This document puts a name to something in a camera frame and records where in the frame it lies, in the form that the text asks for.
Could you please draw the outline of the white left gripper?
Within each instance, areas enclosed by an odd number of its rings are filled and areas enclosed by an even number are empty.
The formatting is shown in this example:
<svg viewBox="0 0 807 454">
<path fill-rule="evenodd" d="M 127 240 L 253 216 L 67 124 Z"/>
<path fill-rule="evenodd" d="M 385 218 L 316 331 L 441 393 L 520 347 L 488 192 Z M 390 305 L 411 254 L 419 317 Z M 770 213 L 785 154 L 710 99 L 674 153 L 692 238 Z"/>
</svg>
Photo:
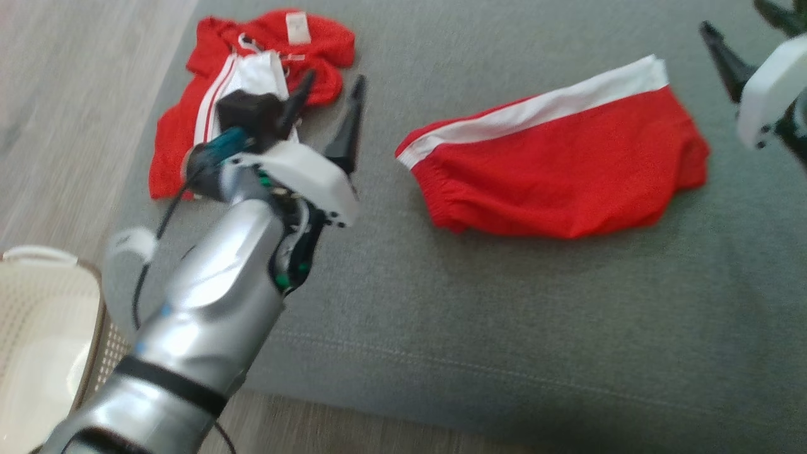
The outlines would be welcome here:
<svg viewBox="0 0 807 454">
<path fill-rule="evenodd" d="M 284 102 L 276 124 L 277 137 L 290 137 L 314 81 L 315 70 L 310 69 Z M 279 141 L 261 154 L 237 153 L 225 161 L 226 165 L 257 166 L 273 183 L 302 195 L 335 224 L 351 227 L 359 215 L 359 199 L 348 175 L 357 166 L 366 84 L 366 76 L 358 75 L 347 98 L 345 117 L 334 140 L 325 148 L 325 156 L 305 144 Z"/>
</svg>

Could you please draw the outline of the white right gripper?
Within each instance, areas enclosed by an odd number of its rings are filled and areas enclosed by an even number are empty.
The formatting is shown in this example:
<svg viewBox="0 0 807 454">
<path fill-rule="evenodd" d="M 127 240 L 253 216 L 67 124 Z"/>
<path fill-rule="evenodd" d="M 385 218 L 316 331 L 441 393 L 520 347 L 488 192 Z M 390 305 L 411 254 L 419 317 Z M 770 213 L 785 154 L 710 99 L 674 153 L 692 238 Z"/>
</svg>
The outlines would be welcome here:
<svg viewBox="0 0 807 454">
<path fill-rule="evenodd" d="M 729 100 L 739 103 L 737 133 L 750 149 L 772 135 L 806 86 L 806 1 L 792 1 L 791 8 L 784 8 L 756 0 L 754 7 L 772 28 L 794 37 L 779 44 L 758 69 L 738 57 L 712 23 L 699 26 Z"/>
</svg>

